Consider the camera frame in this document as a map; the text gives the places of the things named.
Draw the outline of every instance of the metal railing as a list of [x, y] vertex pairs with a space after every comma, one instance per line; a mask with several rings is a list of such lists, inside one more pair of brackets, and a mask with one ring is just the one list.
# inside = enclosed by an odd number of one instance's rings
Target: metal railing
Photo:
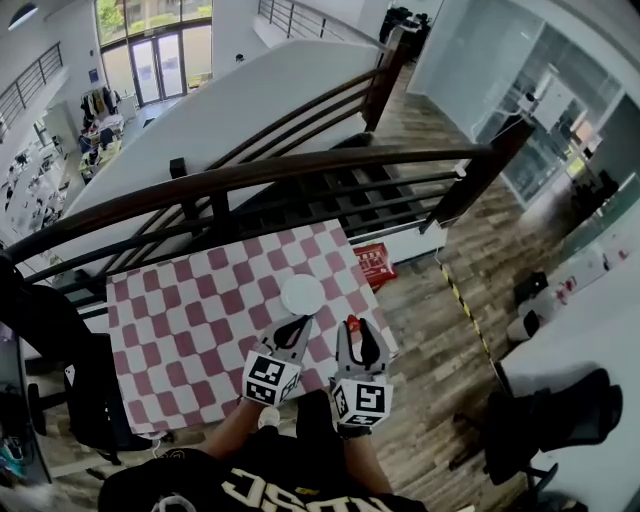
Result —
[[44, 52], [0, 94], [0, 141], [29, 107], [40, 89], [62, 68], [60, 43]]
[[282, 30], [287, 39], [326, 39], [366, 43], [381, 51], [387, 47], [361, 30], [299, 0], [260, 0], [258, 14]]

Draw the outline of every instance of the black shirt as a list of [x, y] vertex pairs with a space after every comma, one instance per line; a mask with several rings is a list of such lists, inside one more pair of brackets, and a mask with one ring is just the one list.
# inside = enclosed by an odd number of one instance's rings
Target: black shirt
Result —
[[98, 509], [150, 512], [163, 498], [178, 495], [198, 512], [426, 512], [420, 502], [368, 496], [341, 464], [317, 464], [311, 454], [295, 451], [295, 441], [277, 436], [259, 450], [247, 443], [228, 464], [198, 450], [171, 450], [110, 477]]

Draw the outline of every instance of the ceiling light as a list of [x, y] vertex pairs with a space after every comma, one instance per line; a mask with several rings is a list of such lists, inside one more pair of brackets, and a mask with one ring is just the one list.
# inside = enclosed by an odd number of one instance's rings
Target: ceiling light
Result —
[[9, 30], [13, 30], [14, 28], [22, 25], [36, 12], [38, 12], [38, 7], [36, 7], [33, 2], [27, 2], [22, 7], [20, 7], [20, 9], [18, 9], [11, 18], [11, 22], [9, 23]]

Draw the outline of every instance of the glass door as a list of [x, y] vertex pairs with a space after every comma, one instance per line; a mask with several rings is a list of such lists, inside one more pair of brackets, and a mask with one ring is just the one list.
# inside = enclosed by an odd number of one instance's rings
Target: glass door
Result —
[[186, 90], [180, 34], [146, 39], [131, 46], [140, 106], [182, 96]]
[[163, 99], [182, 96], [185, 91], [185, 80], [180, 36], [171, 34], [158, 37], [155, 43]]
[[131, 48], [135, 85], [140, 106], [160, 101], [158, 72], [154, 45], [151, 40], [132, 45]]

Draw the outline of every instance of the pink and white checkered cloth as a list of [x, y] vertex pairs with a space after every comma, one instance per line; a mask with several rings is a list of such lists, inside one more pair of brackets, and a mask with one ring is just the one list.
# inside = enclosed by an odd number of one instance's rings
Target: pink and white checkered cloth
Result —
[[392, 353], [397, 345], [337, 220], [261, 236], [139, 270], [107, 282], [109, 332], [125, 410], [136, 433], [228, 415], [242, 389], [247, 352], [290, 316], [280, 288], [294, 274], [322, 283], [296, 396], [328, 385], [337, 328], [366, 318]]

